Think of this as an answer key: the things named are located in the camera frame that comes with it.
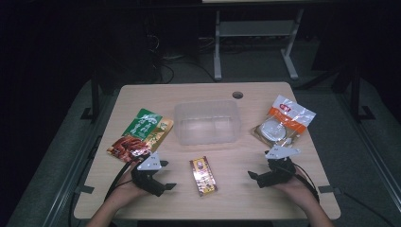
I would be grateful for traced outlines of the person's left hand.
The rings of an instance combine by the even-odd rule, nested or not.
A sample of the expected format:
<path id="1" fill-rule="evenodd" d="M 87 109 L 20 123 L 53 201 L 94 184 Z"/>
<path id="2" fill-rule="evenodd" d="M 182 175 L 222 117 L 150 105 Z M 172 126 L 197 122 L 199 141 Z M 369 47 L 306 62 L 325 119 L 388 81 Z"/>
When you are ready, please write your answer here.
<path id="1" fill-rule="evenodd" d="M 136 199 L 148 194 L 147 191 L 137 187 L 132 182 L 131 171 L 133 168 L 134 164 L 132 164 L 130 169 L 122 175 L 117 183 L 116 188 L 113 190 L 108 199 L 104 201 L 104 205 L 109 210 L 116 212 Z"/>

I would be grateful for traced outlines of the green and gold snack packet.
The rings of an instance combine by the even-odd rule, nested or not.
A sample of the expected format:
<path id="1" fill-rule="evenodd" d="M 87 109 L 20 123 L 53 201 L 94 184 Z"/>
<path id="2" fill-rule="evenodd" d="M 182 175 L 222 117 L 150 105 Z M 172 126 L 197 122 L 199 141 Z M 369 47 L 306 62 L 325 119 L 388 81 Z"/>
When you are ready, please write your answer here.
<path id="1" fill-rule="evenodd" d="M 146 156 L 161 145 L 173 124 L 169 118 L 141 109 L 107 153 L 125 163 Z"/>

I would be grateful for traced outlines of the clear plastic container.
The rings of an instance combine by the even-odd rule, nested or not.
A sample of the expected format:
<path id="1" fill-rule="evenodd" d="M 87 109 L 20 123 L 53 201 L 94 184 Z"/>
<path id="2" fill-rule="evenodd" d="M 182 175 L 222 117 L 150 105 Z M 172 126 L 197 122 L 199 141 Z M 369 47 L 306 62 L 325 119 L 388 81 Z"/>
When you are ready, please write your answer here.
<path id="1" fill-rule="evenodd" d="M 174 123 L 180 144 L 186 146 L 233 143 L 241 129 L 239 109 L 233 100 L 178 104 Z"/>

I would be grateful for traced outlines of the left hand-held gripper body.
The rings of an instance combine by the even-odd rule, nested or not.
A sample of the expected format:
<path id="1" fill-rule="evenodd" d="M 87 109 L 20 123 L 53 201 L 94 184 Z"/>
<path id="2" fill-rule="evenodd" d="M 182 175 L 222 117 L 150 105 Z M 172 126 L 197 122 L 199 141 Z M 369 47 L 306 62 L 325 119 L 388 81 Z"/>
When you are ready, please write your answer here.
<path id="1" fill-rule="evenodd" d="M 160 197 L 166 191 L 166 185 L 154 180 L 153 175 L 162 167 L 159 154 L 155 151 L 133 168 L 131 171 L 132 182 L 150 194 Z"/>

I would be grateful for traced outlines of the white metal table frame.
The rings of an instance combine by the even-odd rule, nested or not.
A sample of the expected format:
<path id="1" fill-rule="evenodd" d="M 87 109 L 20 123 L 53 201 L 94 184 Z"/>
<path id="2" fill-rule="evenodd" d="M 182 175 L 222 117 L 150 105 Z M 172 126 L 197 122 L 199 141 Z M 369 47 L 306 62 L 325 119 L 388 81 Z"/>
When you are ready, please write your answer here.
<path id="1" fill-rule="evenodd" d="M 288 44 L 281 50 L 282 59 L 291 79 L 299 76 L 292 62 L 290 53 L 304 15 L 304 9 L 299 9 L 293 20 L 274 21 L 222 21 L 220 11 L 216 12 L 215 50 L 214 50 L 214 80 L 222 80 L 220 60 L 220 39 L 227 37 L 288 37 Z"/>

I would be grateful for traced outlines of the small brown snack packet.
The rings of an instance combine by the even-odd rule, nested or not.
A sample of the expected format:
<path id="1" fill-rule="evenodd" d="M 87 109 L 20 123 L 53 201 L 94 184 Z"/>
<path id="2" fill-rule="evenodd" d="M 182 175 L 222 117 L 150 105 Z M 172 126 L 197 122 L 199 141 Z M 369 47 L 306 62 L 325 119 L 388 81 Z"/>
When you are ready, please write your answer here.
<path id="1" fill-rule="evenodd" d="M 216 180 L 206 156 L 190 160 L 189 164 L 191 165 L 194 180 L 201 197 L 218 190 Z"/>

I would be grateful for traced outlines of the black metal stand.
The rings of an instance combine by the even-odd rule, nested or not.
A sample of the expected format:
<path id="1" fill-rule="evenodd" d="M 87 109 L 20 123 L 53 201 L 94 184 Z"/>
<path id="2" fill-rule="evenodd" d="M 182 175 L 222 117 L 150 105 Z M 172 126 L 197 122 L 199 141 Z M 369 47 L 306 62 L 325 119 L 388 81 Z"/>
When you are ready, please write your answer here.
<path id="1" fill-rule="evenodd" d="M 360 106 L 360 73 L 356 66 L 351 67 L 351 95 L 350 112 L 353 118 L 360 123 L 362 120 L 375 120 L 375 116 L 368 106 Z"/>
<path id="2" fill-rule="evenodd" d="M 95 122 L 100 112 L 99 81 L 97 71 L 95 71 L 91 76 L 91 103 L 92 106 L 85 108 L 80 118 Z"/>

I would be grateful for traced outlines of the orange and white clear packet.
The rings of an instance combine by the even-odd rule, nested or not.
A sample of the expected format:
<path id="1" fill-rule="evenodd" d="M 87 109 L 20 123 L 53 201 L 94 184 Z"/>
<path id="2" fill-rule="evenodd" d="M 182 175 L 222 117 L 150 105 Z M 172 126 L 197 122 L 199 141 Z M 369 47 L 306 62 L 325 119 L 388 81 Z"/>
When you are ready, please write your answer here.
<path id="1" fill-rule="evenodd" d="M 267 118 L 252 129 L 252 135 L 271 148 L 290 148 L 315 116 L 309 109 L 279 95 L 271 105 Z"/>

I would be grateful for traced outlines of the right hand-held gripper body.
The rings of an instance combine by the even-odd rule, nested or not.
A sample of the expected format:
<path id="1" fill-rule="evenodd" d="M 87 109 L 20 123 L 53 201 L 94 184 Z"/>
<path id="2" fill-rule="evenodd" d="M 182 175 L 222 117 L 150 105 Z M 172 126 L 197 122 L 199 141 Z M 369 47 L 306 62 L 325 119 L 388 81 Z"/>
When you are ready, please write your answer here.
<path id="1" fill-rule="evenodd" d="M 268 157 L 265 157 L 270 171 L 259 175 L 261 179 L 257 181 L 258 186 L 263 188 L 288 182 L 296 172 L 290 157 L 300 153 L 297 148 L 273 146 Z"/>

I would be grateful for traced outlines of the person's right hand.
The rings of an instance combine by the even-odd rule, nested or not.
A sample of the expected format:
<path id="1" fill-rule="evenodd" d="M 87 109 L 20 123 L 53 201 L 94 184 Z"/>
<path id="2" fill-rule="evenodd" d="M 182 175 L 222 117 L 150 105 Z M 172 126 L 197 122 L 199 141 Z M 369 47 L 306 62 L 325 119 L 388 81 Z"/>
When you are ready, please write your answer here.
<path id="1" fill-rule="evenodd" d="M 312 192 L 297 177 L 292 177 L 287 183 L 279 183 L 273 186 L 283 192 L 305 212 L 318 204 Z"/>

